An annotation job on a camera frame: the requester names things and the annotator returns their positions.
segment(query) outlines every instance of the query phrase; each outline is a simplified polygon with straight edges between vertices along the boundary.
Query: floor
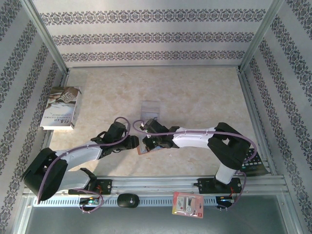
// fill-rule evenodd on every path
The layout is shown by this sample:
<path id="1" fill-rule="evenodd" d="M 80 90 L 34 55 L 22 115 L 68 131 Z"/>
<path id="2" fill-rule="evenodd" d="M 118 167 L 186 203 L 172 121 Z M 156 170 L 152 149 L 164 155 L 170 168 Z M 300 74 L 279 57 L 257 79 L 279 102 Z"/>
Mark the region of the floor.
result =
<path id="1" fill-rule="evenodd" d="M 75 68 L 67 85 L 82 87 L 81 110 L 74 130 L 54 131 L 53 150 L 89 141 L 118 116 L 130 122 L 139 119 L 144 100 L 160 101 L 159 121 L 167 127 L 203 129 L 226 122 L 255 141 L 234 67 Z M 80 167 L 101 176 L 208 176 L 216 173 L 219 160 L 210 150 L 200 148 L 163 149 L 143 155 L 133 149 Z"/>

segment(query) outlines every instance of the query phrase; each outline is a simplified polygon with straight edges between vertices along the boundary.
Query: book cover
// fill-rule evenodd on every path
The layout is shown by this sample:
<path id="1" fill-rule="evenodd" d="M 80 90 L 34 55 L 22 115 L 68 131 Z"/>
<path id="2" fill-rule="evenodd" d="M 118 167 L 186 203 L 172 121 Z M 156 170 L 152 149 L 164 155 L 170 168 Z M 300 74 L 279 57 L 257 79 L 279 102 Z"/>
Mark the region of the book cover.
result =
<path id="1" fill-rule="evenodd" d="M 80 87 L 53 87 L 41 120 L 45 130 L 70 130 L 77 120 Z"/>

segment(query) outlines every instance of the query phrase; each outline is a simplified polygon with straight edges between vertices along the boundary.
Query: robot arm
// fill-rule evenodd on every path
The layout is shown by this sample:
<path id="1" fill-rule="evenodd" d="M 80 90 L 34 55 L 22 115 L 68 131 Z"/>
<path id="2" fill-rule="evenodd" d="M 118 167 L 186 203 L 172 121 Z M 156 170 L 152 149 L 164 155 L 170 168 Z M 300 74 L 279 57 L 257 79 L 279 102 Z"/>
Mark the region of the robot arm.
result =
<path id="1" fill-rule="evenodd" d="M 141 127 L 147 133 L 185 132 L 185 134 L 174 134 L 167 136 L 149 136 L 143 139 L 148 151 L 156 146 L 164 148 L 200 147 L 211 149 L 220 160 L 220 167 L 215 175 L 218 182 L 229 184 L 233 175 L 239 170 L 244 162 L 245 156 L 250 148 L 250 143 L 234 136 L 217 135 L 208 133 L 189 132 L 226 132 L 241 135 L 226 123 L 219 123 L 215 128 L 209 129 L 185 129 L 181 127 L 166 127 L 160 125 L 156 120 L 149 120 Z"/>
<path id="2" fill-rule="evenodd" d="M 219 123 L 215 128 L 194 130 L 180 127 L 166 127 L 156 120 L 149 120 L 141 127 L 147 134 L 163 134 L 162 136 L 149 136 L 143 139 L 148 151 L 156 146 L 163 148 L 201 147 L 211 149 L 221 161 L 218 172 L 215 175 L 216 183 L 227 185 L 230 183 L 234 173 L 243 164 L 244 158 L 250 147 L 250 143 L 234 136 L 211 134 L 214 132 L 226 132 L 239 134 L 226 123 Z M 58 160 L 52 167 L 45 181 L 41 200 L 47 200 L 57 191 L 83 188 L 89 191 L 97 191 L 98 180 L 94 174 L 85 168 L 78 171 L 68 171 L 82 163 L 101 159 L 111 153 L 134 149 L 138 146 L 138 137 L 127 136 L 122 142 L 111 146 L 88 147 L 94 144 L 108 144 L 120 141 L 126 133 L 124 124 L 114 122 L 107 132 L 100 133 L 84 145 L 75 147 L 76 150 L 52 151 L 50 148 L 43 149 L 23 174 L 23 181 L 29 189 L 38 195 L 40 185 L 47 168 L 64 152 L 67 155 Z"/>
<path id="3" fill-rule="evenodd" d="M 95 191 L 97 178 L 92 172 L 86 168 L 81 168 L 78 171 L 69 170 L 85 162 L 101 159 L 111 153 L 136 148 L 139 144 L 138 137 L 130 135 L 121 143 L 113 146 L 87 147 L 88 145 L 117 142 L 122 139 L 126 131 L 124 124 L 115 121 L 107 132 L 102 132 L 89 142 L 75 147 L 77 150 L 68 153 L 62 159 L 58 160 L 52 167 L 44 184 L 41 200 L 47 200 L 57 191 L 65 189 L 85 188 L 89 191 Z M 41 150 L 22 176 L 25 185 L 34 194 L 38 195 L 47 168 L 58 156 L 70 151 L 71 149 L 52 151 L 50 148 Z"/>

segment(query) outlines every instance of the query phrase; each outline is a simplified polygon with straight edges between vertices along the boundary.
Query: black computer mouse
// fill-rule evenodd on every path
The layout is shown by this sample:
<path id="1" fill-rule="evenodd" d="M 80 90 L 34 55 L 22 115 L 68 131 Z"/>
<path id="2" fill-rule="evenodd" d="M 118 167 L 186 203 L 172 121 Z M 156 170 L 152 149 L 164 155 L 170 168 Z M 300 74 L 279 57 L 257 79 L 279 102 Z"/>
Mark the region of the black computer mouse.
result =
<path id="1" fill-rule="evenodd" d="M 139 199 L 135 194 L 120 194 L 117 198 L 117 205 L 126 208 L 135 208 L 138 206 Z"/>

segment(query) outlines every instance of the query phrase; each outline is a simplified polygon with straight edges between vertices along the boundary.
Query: wall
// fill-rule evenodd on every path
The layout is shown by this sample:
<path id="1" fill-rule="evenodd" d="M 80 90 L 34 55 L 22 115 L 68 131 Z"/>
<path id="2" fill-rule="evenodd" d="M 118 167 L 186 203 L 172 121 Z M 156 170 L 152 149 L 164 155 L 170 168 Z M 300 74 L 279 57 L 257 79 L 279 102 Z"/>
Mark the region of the wall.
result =
<path id="1" fill-rule="evenodd" d="M 239 65 L 272 0 L 34 0 L 68 67 Z"/>
<path id="2" fill-rule="evenodd" d="M 18 0 L 0 0 L 0 234 L 9 233 L 20 202 L 20 177 L 40 151 L 39 128 L 62 73 Z"/>
<path id="3" fill-rule="evenodd" d="M 245 71 L 273 160 L 312 233 L 312 9 L 285 1 Z"/>

